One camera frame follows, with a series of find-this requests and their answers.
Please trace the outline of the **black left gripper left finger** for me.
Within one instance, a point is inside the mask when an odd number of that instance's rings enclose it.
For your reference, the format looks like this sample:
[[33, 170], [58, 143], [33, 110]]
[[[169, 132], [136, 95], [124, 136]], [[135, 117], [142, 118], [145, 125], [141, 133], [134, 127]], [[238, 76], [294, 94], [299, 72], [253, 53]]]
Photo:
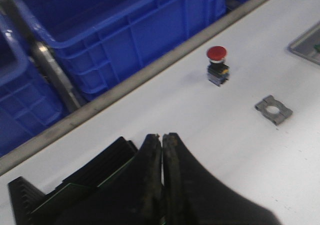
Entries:
[[58, 225], [158, 225], [163, 217], [162, 148], [148, 134], [128, 166], [107, 186], [64, 211]]

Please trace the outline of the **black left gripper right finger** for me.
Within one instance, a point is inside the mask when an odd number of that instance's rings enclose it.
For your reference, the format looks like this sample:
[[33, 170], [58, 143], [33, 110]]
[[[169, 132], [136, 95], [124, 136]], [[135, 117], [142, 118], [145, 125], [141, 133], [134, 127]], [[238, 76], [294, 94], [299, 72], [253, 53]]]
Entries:
[[168, 225], [279, 225], [268, 209], [215, 178], [177, 133], [162, 138], [165, 222]]

